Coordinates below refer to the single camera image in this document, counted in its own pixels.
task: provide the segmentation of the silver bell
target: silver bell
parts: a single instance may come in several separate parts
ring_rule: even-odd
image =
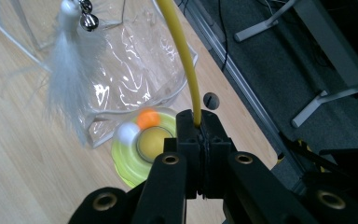
[[[98,18],[92,14],[83,14],[80,18],[80,25],[85,31],[91,32],[97,29],[99,23]]]
[[[92,3],[90,0],[80,0],[80,8],[84,14],[90,14],[92,11]]]

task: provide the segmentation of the cat toy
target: cat toy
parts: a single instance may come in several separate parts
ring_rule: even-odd
[[[176,137],[176,112],[167,107],[146,107],[131,112],[112,137],[112,158],[121,179],[131,188],[147,179],[164,139]]]
[[[82,118],[90,111],[96,70],[105,49],[99,20],[91,14],[89,0],[62,0],[54,48],[48,58],[48,114],[61,114],[67,127],[75,129],[82,144],[87,142]]]

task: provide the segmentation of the clear plastic bag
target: clear plastic bag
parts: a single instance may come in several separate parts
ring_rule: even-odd
[[[144,106],[170,105],[186,84],[171,34],[152,0],[91,0],[108,48],[98,68],[99,83],[88,113],[80,118],[84,138],[93,147],[113,136],[126,114]],[[0,0],[0,30],[36,63],[54,43],[61,1]],[[197,53],[190,46],[193,63]]]

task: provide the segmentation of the feather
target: feather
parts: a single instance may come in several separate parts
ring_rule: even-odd
[[[81,10],[77,0],[63,0],[58,16],[56,40],[48,58],[48,115],[62,115],[85,144],[83,118],[91,111],[90,100],[98,83],[99,56],[105,49],[103,32],[79,29]]]

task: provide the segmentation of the ball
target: ball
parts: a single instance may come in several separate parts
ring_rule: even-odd
[[[120,143],[130,146],[135,141],[139,132],[138,125],[132,122],[125,122],[117,130],[117,139]]]
[[[139,113],[138,118],[136,119],[136,124],[141,130],[145,130],[151,127],[159,126],[160,120],[161,118],[156,110],[147,108]]]
[[[164,151],[164,139],[172,137],[168,130],[160,127],[151,127],[140,133],[137,141],[137,150],[140,156],[153,162]]]

